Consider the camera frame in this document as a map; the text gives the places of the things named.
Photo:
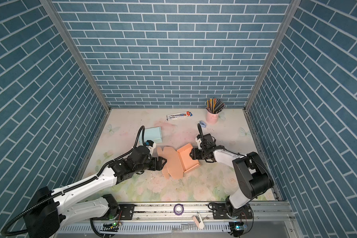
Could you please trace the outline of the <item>pink paper box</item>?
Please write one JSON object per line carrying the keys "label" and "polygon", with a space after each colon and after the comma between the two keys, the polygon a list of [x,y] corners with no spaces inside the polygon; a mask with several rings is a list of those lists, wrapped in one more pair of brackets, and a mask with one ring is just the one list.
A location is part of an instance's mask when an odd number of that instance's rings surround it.
{"label": "pink paper box", "polygon": [[182,179],[184,174],[200,167],[200,162],[190,157],[192,149],[193,146],[190,143],[178,150],[169,146],[157,148],[158,156],[167,160],[162,169],[165,179]]}

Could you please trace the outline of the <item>light blue paper box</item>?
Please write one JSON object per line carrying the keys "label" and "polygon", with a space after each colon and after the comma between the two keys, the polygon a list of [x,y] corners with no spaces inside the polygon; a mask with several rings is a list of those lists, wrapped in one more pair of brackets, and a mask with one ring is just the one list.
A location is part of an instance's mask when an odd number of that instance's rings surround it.
{"label": "light blue paper box", "polygon": [[151,140],[155,143],[162,143],[162,132],[160,127],[145,129],[142,126],[138,131],[137,143],[145,145],[147,140]]}

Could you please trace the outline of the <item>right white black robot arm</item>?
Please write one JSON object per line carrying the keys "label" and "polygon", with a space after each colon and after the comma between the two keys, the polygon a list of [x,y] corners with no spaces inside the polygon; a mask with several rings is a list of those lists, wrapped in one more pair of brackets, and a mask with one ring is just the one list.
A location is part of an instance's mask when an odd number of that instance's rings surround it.
{"label": "right white black robot arm", "polygon": [[192,149],[192,160],[204,160],[207,163],[222,163],[234,169],[238,189],[226,198],[226,213],[230,217],[242,214],[245,206],[254,198],[273,188],[274,180],[262,159],[256,152],[241,154],[217,145],[210,134],[200,133],[196,137],[197,147]]}

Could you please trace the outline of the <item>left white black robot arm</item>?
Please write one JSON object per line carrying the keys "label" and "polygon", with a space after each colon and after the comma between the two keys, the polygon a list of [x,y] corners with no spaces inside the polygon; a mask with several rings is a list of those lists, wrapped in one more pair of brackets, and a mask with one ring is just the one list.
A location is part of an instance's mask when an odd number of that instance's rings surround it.
{"label": "left white black robot arm", "polygon": [[39,189],[24,215],[28,235],[49,238],[60,228],[86,219],[120,219],[123,213],[111,194],[91,201],[86,199],[132,178],[134,174],[161,171],[167,160],[153,157],[152,151],[151,146],[135,147],[128,154],[107,162],[95,175],[54,190]]}

